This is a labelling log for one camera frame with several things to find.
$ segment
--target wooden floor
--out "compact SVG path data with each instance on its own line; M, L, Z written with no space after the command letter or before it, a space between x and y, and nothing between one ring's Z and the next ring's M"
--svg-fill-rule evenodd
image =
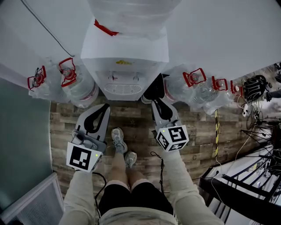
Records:
M260 74L264 75L266 73L270 74L267 70L260 71ZM161 160L150 155L151 151L161 151L161 147L156 143L151 133L155 126L151 118L151 106L145 105L141 101L109 101L104 96L99 96L93 105L102 103L110 105L111 117L105 140L108 147L105 156L99 162L97 172L107 177L115 152L111 140L111 130L114 127L121 127L129 150L133 150L138 154L136 168L157 188L160 188ZM198 178L210 166L217 163L214 158L215 118L214 116L206 115L202 110L191 112L184 103L176 103L174 106L178 110L183 124L187 126L190 139L188 145L181 150L181 155L191 177ZM50 139L53 170L58 174L63 196L68 190L74 173L74 170L65 164L67 142L71 141L72 130L75 128L79 115L84 111L84 109L79 109L72 104L51 104ZM236 102L233 102L228 107L220 108L219 153L217 157L220 163L235 158L237 151L247 139L247 136L240 132L241 129L245 128L246 119L241 116L241 109L237 107ZM240 153L243 154L254 146L256 144L250 139ZM97 193L104 184L102 178L96 175L93 176L93 183L94 193ZM163 184L165 192L169 195L170 187L165 172L163 174Z

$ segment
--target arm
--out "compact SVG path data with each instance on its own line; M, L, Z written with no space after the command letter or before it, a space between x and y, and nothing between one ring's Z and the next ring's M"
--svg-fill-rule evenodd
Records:
M172 205L183 225L223 225L205 205L197 186L186 170L178 150L163 152L165 169L171 185Z
M65 195L65 212L59 225L94 224L92 173L76 171Z

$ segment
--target gray sneaker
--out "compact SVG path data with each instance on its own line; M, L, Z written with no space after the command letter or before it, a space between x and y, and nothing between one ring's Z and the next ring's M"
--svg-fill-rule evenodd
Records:
M111 137L113 139L113 144L115 145L116 151L124 154L128 150L128 147L123 140L124 133L123 133L122 129L119 127L112 129Z
M125 155L126 167L132 167L137 160L137 154L132 151L128 151Z

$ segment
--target red handle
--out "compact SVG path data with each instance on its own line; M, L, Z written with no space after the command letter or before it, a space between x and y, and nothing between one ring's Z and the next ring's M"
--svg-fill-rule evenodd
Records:
M33 78L34 79L34 76L30 76L29 78L27 78L27 86L28 86L28 89L31 90L33 89L34 87L30 88L30 85L29 85L29 79L30 78Z
M71 58L71 57L66 58L65 60L62 60L61 62L58 63L58 66L60 67L60 70L63 70L62 67L61 67L61 64L65 63L65 62L68 61L68 60L71 60L71 63L72 63L72 65L73 65L73 68L74 68L74 71L75 71L75 70L76 70L76 69L75 69L75 65L74 65L74 63L73 63L73 58Z
M64 79L64 81L61 83L61 87L66 87L66 86L68 86L68 85L70 85L70 84L73 84L74 82L76 82L76 75L75 75L74 79L72 79L72 80L69 81L68 83L64 83L64 82L65 82L65 79Z
M225 89L220 89L220 87L217 87L216 82L219 81L219 80L224 80L224 82L225 82ZM227 91L228 90L227 80L226 79L217 79L216 80L215 77L212 76L212 82L213 82L213 88L215 90L219 90L219 91Z
M230 81L230 86L231 86L231 92L233 93L233 94L235 94L236 93L236 91L234 90L234 86L233 86L233 81L231 80ZM237 96L243 96L243 87L242 86L240 86L239 87L240 88L240 94L237 94Z
M195 72L198 71L198 70L200 70L200 72L201 72L201 74L202 74L202 76L203 76L203 78L204 78L204 80L201 80L201 81L199 81L199 82L193 80L193 77L192 77L192 74L195 73ZM206 75L205 75L205 73L204 73L204 71L203 71L202 68L199 68L199 69L197 69L197 70L195 70L195 71L192 71L191 73L183 72L183 76L184 76L184 80L185 80L186 84L188 85L188 87L192 87L194 84L199 84L199 83L202 83L202 82L204 82L204 81L207 80Z
M46 70L45 70L45 66L42 66L42 71L43 71L43 77L44 77L44 79L46 78Z

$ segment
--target water cooler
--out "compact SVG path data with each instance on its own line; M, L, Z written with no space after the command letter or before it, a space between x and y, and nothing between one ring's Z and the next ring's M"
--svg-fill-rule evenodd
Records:
M107 99L137 101L169 62L166 29L156 40L110 36L93 19L81 59Z

